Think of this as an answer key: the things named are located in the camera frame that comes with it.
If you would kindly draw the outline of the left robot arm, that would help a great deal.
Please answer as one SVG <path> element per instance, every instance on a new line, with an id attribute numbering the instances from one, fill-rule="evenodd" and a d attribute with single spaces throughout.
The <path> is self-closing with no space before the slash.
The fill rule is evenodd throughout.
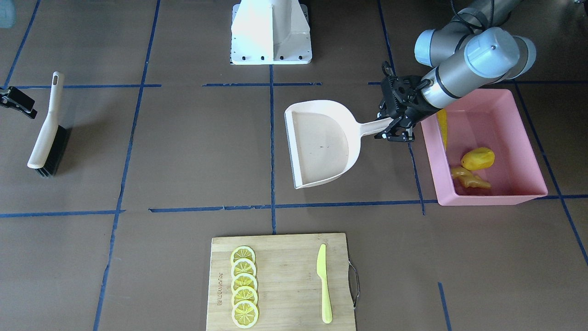
<path id="1" fill-rule="evenodd" d="M 398 76 L 382 63 L 383 94 L 378 120 L 387 126 L 374 138 L 412 142 L 413 128 L 481 86 L 511 80 L 531 69 L 535 44 L 501 28 L 518 0 L 475 0 L 454 12 L 441 29 L 423 31 L 414 44 L 414 58 L 431 67 L 424 76 Z"/>

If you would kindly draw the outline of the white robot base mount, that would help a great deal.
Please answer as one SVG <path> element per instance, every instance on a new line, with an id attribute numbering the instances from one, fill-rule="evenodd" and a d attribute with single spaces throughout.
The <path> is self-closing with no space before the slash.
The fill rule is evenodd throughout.
<path id="1" fill-rule="evenodd" d="M 299 0 L 242 0 L 232 8 L 233 65 L 311 63 L 308 4 Z"/>

